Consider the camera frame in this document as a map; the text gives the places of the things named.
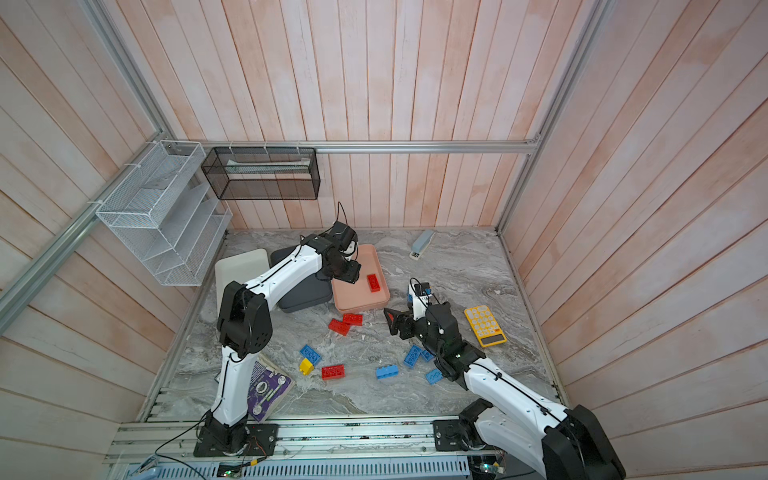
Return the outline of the yellow square lego brick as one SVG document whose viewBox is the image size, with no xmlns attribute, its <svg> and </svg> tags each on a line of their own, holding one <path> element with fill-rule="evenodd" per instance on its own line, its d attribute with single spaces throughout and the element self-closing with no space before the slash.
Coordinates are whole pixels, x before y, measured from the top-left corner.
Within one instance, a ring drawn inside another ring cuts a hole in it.
<svg viewBox="0 0 768 480">
<path fill-rule="evenodd" d="M 299 364 L 299 371 L 304 375 L 308 376 L 311 374 L 314 370 L 314 364 L 307 358 L 304 358 L 300 364 Z"/>
</svg>

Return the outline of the red lego brick front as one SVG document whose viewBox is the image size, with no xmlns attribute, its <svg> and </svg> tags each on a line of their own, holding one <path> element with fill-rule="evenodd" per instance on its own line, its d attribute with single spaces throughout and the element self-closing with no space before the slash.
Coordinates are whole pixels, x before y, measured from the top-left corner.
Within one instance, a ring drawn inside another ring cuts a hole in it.
<svg viewBox="0 0 768 480">
<path fill-rule="evenodd" d="M 344 378 L 345 366 L 343 364 L 325 366 L 321 369 L 321 377 L 324 381 Z"/>
</svg>

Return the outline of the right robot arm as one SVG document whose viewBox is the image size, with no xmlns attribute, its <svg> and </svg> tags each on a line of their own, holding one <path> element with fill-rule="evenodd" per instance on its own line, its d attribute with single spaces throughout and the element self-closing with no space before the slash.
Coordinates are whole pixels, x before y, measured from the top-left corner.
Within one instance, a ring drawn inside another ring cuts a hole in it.
<svg viewBox="0 0 768 480">
<path fill-rule="evenodd" d="M 408 307 L 383 313 L 391 335 L 416 339 L 443 379 L 476 395 L 439 444 L 464 451 L 494 447 L 545 479 L 623 479 L 626 470 L 597 417 L 568 408 L 504 372 L 465 340 L 447 302 L 428 283 L 410 279 Z"/>
</svg>

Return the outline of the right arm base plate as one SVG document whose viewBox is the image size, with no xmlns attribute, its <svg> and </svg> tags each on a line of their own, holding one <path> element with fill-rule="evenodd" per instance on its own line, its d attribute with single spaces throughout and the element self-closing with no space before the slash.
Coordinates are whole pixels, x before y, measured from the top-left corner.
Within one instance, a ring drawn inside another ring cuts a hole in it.
<svg viewBox="0 0 768 480">
<path fill-rule="evenodd" d="M 432 422 L 432 428 L 437 451 L 470 451 L 485 446 L 475 426 L 466 420 L 435 420 Z"/>
</svg>

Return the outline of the red lego brick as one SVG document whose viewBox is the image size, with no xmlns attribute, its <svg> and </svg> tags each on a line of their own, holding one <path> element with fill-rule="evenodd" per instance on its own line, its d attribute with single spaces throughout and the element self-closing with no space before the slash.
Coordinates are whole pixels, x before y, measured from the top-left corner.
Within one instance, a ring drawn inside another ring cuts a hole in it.
<svg viewBox="0 0 768 480">
<path fill-rule="evenodd" d="M 343 364 L 325 366 L 321 369 L 321 377 L 324 381 L 344 378 L 345 366 Z"/>
<path fill-rule="evenodd" d="M 328 329 L 342 336 L 347 336 L 350 331 L 350 325 L 337 319 L 332 319 L 328 324 Z"/>
<path fill-rule="evenodd" d="M 381 290 L 381 285 L 376 274 L 369 274 L 367 276 L 367 282 L 372 293 L 376 293 Z"/>
<path fill-rule="evenodd" d="M 342 317 L 342 322 L 350 326 L 362 326 L 363 315 L 362 314 L 344 314 Z"/>
</svg>

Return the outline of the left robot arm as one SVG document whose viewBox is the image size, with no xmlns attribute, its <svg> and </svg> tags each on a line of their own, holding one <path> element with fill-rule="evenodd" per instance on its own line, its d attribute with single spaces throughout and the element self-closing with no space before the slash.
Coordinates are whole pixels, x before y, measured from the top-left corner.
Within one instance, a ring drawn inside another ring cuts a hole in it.
<svg viewBox="0 0 768 480">
<path fill-rule="evenodd" d="M 360 276 L 358 236 L 337 221 L 302 239 L 294 250 L 262 275 L 232 281 L 223 291 L 217 319 L 222 367 L 216 396 L 203 417 L 200 442 L 235 456 L 249 443 L 247 394 L 257 353 L 273 335 L 271 312 L 290 290 L 316 273 L 353 284 Z"/>
</svg>

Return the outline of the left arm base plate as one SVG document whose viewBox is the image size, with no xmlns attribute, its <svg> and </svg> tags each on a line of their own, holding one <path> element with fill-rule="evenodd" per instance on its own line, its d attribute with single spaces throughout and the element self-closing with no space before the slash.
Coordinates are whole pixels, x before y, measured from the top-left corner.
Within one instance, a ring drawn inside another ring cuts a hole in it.
<svg viewBox="0 0 768 480">
<path fill-rule="evenodd" d="M 214 421 L 201 428 L 193 456 L 271 456 L 275 451 L 278 430 L 277 424 L 238 424 L 229 428 Z"/>
</svg>

